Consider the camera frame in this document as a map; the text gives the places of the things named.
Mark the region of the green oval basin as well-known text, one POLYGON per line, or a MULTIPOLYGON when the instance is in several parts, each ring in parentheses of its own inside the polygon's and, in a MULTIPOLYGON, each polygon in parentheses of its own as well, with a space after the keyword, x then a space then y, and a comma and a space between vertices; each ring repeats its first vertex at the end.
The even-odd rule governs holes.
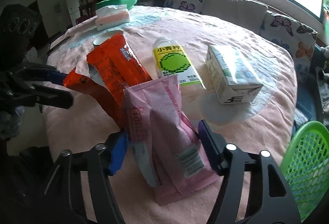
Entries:
POLYGON ((138 0, 104 0, 95 4, 95 10, 103 8, 105 6, 118 6, 118 5, 126 5, 127 9, 132 9, 138 0))

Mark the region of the plain grey cushion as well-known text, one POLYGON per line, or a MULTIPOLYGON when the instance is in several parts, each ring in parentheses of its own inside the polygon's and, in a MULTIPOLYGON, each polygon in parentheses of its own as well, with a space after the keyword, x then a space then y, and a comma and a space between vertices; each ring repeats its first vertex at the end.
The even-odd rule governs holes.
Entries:
POLYGON ((202 14, 214 16, 258 34, 268 6, 253 0, 206 0, 202 14))

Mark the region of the tissue pack pink white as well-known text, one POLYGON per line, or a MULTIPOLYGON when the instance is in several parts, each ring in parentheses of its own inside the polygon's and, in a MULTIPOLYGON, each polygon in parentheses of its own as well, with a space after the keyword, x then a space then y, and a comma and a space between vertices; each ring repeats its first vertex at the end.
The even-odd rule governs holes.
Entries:
POLYGON ((130 22, 127 5, 109 5, 96 10, 96 29, 98 31, 130 22))

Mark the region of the white milk carton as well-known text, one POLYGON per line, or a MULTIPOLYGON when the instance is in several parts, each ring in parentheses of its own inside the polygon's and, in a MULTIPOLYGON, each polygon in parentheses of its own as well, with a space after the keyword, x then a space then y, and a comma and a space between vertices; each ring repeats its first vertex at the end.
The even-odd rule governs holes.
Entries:
POLYGON ((206 66, 220 104, 250 103, 263 87, 249 61, 233 47, 209 45, 206 66))

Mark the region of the butterfly cushion right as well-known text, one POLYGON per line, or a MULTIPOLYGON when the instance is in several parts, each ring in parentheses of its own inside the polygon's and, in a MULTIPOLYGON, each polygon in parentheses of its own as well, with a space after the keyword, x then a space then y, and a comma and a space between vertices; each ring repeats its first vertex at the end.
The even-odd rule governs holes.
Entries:
POLYGON ((315 52, 317 32, 285 15, 267 11, 260 36, 288 51, 299 82, 306 82, 315 52))

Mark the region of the pink snack bag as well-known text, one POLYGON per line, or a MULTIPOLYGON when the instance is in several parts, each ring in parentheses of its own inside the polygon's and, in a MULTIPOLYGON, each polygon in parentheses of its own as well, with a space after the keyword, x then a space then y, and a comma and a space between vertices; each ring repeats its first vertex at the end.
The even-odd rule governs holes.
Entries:
POLYGON ((182 111, 177 76, 127 87, 124 108, 135 161, 160 206, 216 181, 195 129, 182 111))

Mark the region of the green plastic mesh basket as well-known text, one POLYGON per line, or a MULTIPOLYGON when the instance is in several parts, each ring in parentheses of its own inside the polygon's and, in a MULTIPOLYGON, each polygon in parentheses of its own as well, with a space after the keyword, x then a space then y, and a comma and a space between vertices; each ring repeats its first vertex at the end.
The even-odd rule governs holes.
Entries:
POLYGON ((280 165, 302 223, 320 223, 328 212, 328 129, 318 121, 296 131, 280 165))

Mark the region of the orange snack bag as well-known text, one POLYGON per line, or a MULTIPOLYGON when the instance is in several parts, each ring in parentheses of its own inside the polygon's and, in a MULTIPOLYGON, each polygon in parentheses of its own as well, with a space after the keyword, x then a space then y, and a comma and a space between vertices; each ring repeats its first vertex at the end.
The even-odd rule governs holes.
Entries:
POLYGON ((151 81, 152 78, 122 34, 115 34, 88 53, 86 62, 96 68, 105 85, 99 85, 75 69, 67 74, 63 85, 93 97, 117 126, 123 128, 126 122, 123 90, 127 86, 151 81))

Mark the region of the lime drink bottle yellow label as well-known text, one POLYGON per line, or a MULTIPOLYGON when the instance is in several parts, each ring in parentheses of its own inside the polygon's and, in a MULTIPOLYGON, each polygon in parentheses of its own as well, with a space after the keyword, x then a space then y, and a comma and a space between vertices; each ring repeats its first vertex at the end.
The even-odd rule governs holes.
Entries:
POLYGON ((176 40, 159 37, 153 44, 152 52, 158 78, 176 75, 181 89, 205 90, 197 70, 176 40))

